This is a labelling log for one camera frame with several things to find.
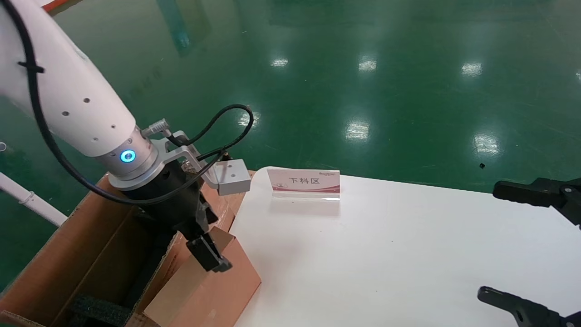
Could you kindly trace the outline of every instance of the black robotic claw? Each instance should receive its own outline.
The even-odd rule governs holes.
[[[500,181],[494,185],[495,198],[538,207],[554,207],[574,225],[581,224],[581,179],[568,182],[537,178],[531,184]]]
[[[510,312],[519,327],[575,327],[581,324],[581,312],[564,318],[544,305],[492,287],[482,286],[478,290],[478,300]]]
[[[492,195],[496,198],[538,207],[554,207],[574,225],[581,223],[581,178],[568,182],[537,178],[529,185],[498,182]],[[581,311],[568,317],[544,305],[482,286],[478,300],[510,312],[519,327],[581,327]]]

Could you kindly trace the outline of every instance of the white table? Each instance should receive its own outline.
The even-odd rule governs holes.
[[[351,176],[341,190],[277,199],[256,173],[231,233],[263,283],[237,327],[516,327],[484,285],[581,311],[581,232],[556,210]]]

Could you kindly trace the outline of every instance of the cable connector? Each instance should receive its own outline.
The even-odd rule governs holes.
[[[163,134],[165,137],[171,136],[170,124],[166,121],[165,118],[149,125],[149,127],[146,129],[143,129],[141,131],[141,136],[149,137],[158,133]]]

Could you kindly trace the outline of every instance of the white pipe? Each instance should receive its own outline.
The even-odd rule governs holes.
[[[55,207],[48,204],[48,202],[34,194],[34,192],[28,191],[3,173],[0,173],[0,190],[10,194],[18,200],[19,204],[25,205],[28,209],[41,215],[44,219],[56,226],[62,225],[68,218]]]

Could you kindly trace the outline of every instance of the black cable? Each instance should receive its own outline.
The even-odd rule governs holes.
[[[109,192],[107,192],[103,189],[100,189],[99,187],[93,185],[89,180],[87,180],[84,176],[81,175],[81,173],[69,162],[69,160],[67,160],[67,158],[64,156],[64,154],[61,152],[60,148],[56,144],[55,139],[52,137],[52,134],[51,134],[51,131],[49,130],[48,124],[46,123],[46,119],[44,117],[44,114],[42,113],[42,107],[40,104],[40,95],[38,93],[37,74],[42,73],[44,71],[44,69],[42,67],[39,67],[36,63],[36,57],[34,55],[34,48],[33,48],[32,41],[30,40],[30,35],[28,33],[28,30],[26,29],[26,25],[24,24],[24,21],[22,20],[22,17],[18,13],[18,10],[16,10],[16,8],[14,7],[14,5],[11,3],[10,0],[0,0],[0,1],[2,2],[2,5],[4,6],[4,8],[6,9],[6,12],[8,13],[8,15],[10,16],[10,18],[14,22],[14,25],[16,26],[16,30],[18,31],[18,34],[19,34],[20,39],[22,41],[22,46],[24,48],[24,57],[25,57],[26,61],[19,62],[18,64],[26,68],[27,77],[28,77],[28,92],[30,93],[30,103],[32,104],[34,118],[37,122],[38,129],[40,130],[42,138],[45,141],[48,148],[50,149],[50,151],[52,152],[52,154],[55,156],[56,160],[63,166],[63,168],[73,178],[75,178],[83,186],[85,186],[89,190],[93,191],[94,193],[99,194],[100,196],[102,196],[108,200],[117,202],[117,203],[130,204],[130,205],[151,205],[151,204],[163,202],[163,201],[173,197],[174,195],[176,195],[180,191],[191,186],[204,173],[206,173],[212,165],[214,165],[220,159],[220,156],[223,153],[221,153],[220,155],[216,155],[216,157],[214,159],[212,159],[206,166],[204,166],[196,174],[191,176],[191,178],[187,182],[185,182],[182,186],[178,187],[177,189],[175,189],[167,194],[164,194],[162,196],[155,197],[152,199],[148,199],[148,200],[129,200],[126,198],[121,198],[121,197],[118,197],[112,193],[109,193]]]
[[[194,138],[189,139],[187,142],[182,143],[178,139],[176,139],[174,136],[170,136],[167,139],[170,140],[176,147],[180,147],[182,145],[191,145],[195,141],[198,141],[200,138],[202,138],[202,136],[204,136],[204,134],[206,134],[210,130],[210,128],[214,125],[214,123],[216,123],[216,121],[218,120],[218,118],[220,118],[220,116],[222,116],[224,113],[226,113],[226,111],[229,111],[232,109],[242,109],[242,110],[246,111],[248,113],[248,116],[249,116],[248,125],[246,125],[246,127],[244,127],[244,130],[242,131],[242,133],[236,139],[234,139],[234,141],[224,145],[223,147],[216,148],[210,152],[202,154],[199,157],[197,157],[196,160],[198,160],[198,161],[204,160],[212,155],[216,155],[216,154],[220,153],[221,151],[225,151],[225,150],[235,146],[238,142],[242,141],[242,139],[248,134],[248,132],[250,132],[250,129],[252,128],[252,124],[254,123],[254,114],[252,114],[252,110],[250,110],[250,108],[248,106],[241,105],[241,104],[233,104],[233,105],[223,107],[220,111],[218,111],[217,114],[214,115],[212,120],[208,123],[208,125],[206,125],[206,127],[204,127],[204,129],[200,133],[198,133],[198,135],[196,135]]]

